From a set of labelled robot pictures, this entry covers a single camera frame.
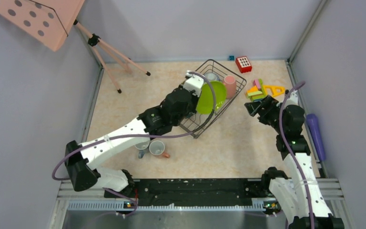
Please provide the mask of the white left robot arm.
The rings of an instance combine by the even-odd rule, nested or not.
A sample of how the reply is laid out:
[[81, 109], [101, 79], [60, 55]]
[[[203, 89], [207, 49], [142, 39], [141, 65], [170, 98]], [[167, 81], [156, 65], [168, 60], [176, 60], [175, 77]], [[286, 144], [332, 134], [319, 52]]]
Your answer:
[[115, 189], [122, 197], [133, 193], [131, 176], [99, 166], [125, 149], [171, 132], [197, 106], [201, 88], [179, 86], [160, 105], [149, 108], [123, 127], [87, 143], [67, 143], [64, 161], [73, 189], [81, 192], [95, 185]]

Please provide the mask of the lime green plate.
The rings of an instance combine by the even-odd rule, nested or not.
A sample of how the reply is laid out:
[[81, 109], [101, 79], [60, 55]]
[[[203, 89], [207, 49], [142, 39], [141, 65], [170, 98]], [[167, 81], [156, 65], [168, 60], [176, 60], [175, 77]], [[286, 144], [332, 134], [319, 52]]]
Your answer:
[[[211, 85], [214, 89], [214, 94], [216, 97], [216, 111], [220, 109], [225, 100], [227, 99], [227, 90], [225, 85], [219, 81], [211, 81]], [[214, 108], [214, 97], [210, 86], [205, 83], [202, 86], [201, 95], [196, 107], [196, 111], [202, 115], [208, 115]]]

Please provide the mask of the large pink mug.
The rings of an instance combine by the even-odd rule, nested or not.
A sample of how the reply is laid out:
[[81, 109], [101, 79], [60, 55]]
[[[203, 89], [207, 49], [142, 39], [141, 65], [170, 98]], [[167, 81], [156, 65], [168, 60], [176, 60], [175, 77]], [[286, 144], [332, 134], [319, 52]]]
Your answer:
[[226, 88], [226, 98], [231, 99], [236, 94], [236, 79], [232, 75], [227, 75], [224, 77], [223, 84]]

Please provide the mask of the grey white mug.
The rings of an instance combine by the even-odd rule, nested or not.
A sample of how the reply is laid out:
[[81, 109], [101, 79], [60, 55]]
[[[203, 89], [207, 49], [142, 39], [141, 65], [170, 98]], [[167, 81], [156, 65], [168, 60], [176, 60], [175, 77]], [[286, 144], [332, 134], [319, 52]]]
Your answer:
[[138, 158], [142, 159], [146, 153], [149, 153], [150, 142], [136, 144], [135, 148], [138, 150]]

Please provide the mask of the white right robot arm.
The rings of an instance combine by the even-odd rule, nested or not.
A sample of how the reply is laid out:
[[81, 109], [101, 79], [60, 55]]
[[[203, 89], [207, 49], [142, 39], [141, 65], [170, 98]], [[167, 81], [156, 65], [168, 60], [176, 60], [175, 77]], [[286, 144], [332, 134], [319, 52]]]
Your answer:
[[290, 173], [275, 167], [262, 174], [261, 192], [274, 196], [286, 217], [288, 229], [343, 229], [344, 222], [325, 203], [312, 168], [309, 145], [302, 135], [305, 111], [297, 104], [284, 105], [268, 96], [244, 104], [250, 116], [271, 126], [278, 135], [276, 147]]

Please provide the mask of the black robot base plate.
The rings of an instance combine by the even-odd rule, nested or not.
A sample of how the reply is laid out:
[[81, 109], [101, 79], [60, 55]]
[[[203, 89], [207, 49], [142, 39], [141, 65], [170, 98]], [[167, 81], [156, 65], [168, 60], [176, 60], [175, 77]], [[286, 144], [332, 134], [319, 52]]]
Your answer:
[[257, 198], [271, 198], [273, 194], [261, 179], [141, 179], [134, 186], [121, 191], [140, 207], [227, 207], [251, 206]]

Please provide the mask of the red patterned bowl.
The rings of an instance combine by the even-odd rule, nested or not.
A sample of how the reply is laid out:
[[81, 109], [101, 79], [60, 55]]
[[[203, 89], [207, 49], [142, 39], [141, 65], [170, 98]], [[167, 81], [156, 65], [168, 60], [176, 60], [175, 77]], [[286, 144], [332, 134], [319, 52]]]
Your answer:
[[218, 81], [220, 82], [220, 78], [217, 74], [213, 72], [205, 73], [204, 76], [211, 82], [211, 81]]

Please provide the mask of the small pink mug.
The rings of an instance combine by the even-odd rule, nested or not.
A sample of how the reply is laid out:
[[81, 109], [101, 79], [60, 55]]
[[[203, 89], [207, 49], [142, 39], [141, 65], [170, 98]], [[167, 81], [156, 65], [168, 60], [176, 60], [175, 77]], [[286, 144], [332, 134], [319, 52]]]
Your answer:
[[149, 145], [149, 152], [157, 157], [170, 158], [170, 154], [166, 152], [165, 144], [162, 141], [155, 140]]

